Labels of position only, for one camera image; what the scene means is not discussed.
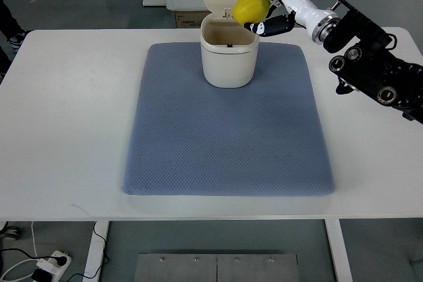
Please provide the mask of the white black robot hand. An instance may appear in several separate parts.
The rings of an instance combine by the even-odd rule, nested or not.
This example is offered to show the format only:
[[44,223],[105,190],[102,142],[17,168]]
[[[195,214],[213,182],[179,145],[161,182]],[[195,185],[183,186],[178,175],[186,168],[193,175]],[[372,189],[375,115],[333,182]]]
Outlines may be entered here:
[[319,9],[310,0],[269,0],[266,18],[258,23],[248,21],[243,26],[261,37],[287,33],[298,25],[306,29],[308,37],[322,44],[340,18],[330,9]]

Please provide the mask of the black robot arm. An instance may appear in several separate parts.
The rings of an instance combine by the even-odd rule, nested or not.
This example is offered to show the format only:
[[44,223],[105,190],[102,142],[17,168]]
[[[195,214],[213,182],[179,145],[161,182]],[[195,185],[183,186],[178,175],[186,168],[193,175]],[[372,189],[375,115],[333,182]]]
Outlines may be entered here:
[[346,0],[346,15],[328,33],[323,48],[339,52],[354,37],[360,41],[344,55],[333,57],[328,68],[338,77],[337,94],[358,90],[382,106],[403,113],[403,117],[422,122],[422,66],[395,57],[397,37],[359,12]]

